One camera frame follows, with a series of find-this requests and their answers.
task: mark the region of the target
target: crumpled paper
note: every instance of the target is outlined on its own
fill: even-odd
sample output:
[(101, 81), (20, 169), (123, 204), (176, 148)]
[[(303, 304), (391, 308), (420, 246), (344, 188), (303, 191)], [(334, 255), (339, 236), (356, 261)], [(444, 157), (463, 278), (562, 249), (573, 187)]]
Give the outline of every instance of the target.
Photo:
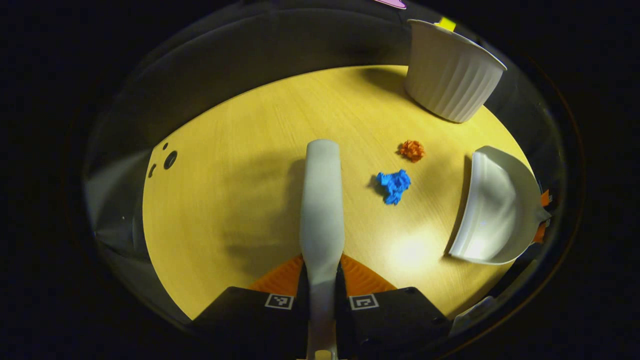
[(387, 190), (388, 195), (385, 197), (385, 204), (387, 205), (397, 205), (402, 198), (402, 193), (409, 189), (409, 185), (411, 185), (411, 179), (404, 170), (388, 175), (380, 172), (376, 179)]
[(415, 140), (407, 140), (398, 147), (398, 153), (415, 163), (424, 156), (424, 147)]

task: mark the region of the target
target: orange gripper pad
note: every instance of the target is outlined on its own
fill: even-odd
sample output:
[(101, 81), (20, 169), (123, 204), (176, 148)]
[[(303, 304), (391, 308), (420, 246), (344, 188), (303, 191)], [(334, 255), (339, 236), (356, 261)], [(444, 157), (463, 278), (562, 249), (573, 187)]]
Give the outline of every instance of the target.
[[(549, 190), (547, 189), (547, 191), (543, 192), (542, 195), (540, 195), (540, 202), (542, 203), (542, 207), (544, 208), (545, 206), (549, 205)], [(533, 237), (533, 242), (534, 243), (543, 243), (542, 241), (542, 237), (544, 237), (545, 235), (545, 229), (547, 228), (547, 223), (543, 222), (542, 224), (540, 224), (538, 226), (538, 231), (536, 231), (536, 235)]]
[(302, 255), (298, 255), (256, 280), (249, 286), (249, 289), (278, 295), (296, 296), (302, 264)]
[(397, 289), (382, 276), (345, 254), (340, 258), (340, 264), (344, 272), (347, 296), (366, 295)]
[(547, 189), (545, 192), (540, 195), (540, 202), (542, 203), (542, 207), (546, 207), (549, 205), (549, 190)]

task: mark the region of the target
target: yellow sticker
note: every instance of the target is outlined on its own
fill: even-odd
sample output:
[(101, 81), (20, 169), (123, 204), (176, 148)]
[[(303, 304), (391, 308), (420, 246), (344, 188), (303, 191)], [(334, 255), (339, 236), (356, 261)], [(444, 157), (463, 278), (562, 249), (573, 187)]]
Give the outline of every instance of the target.
[(440, 19), (440, 22), (436, 22), (436, 25), (449, 31), (453, 31), (453, 29), (456, 28), (456, 23), (447, 19), (446, 17), (442, 17), (442, 19)]

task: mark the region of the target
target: yellow wooden table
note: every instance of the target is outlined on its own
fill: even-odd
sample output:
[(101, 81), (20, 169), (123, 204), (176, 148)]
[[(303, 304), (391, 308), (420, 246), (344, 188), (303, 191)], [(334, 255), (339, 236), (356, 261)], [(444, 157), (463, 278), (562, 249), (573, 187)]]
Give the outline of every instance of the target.
[[(300, 253), (305, 150), (318, 138), (340, 145), (345, 254), (399, 288), (416, 286), (450, 318), (502, 277), (511, 264), (445, 253), (466, 204), (472, 153), (491, 145), (529, 164), (486, 108), (463, 124), (439, 119), (405, 94), (405, 74), (385, 65), (283, 79), (217, 105), (156, 146), (145, 238), (162, 284), (190, 318), (227, 286), (247, 287)], [(426, 150), (417, 163), (396, 154), (409, 139)], [(397, 206), (385, 205), (374, 176), (402, 168), (412, 185)]]

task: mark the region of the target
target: white handle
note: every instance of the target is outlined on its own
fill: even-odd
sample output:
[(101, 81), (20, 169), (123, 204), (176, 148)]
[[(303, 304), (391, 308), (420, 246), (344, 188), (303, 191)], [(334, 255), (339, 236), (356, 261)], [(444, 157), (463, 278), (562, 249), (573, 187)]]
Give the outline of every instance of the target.
[(331, 140), (307, 145), (300, 217), (300, 248), (309, 279), (307, 359), (328, 350), (337, 359), (334, 293), (338, 262), (344, 250), (344, 214), (340, 148)]

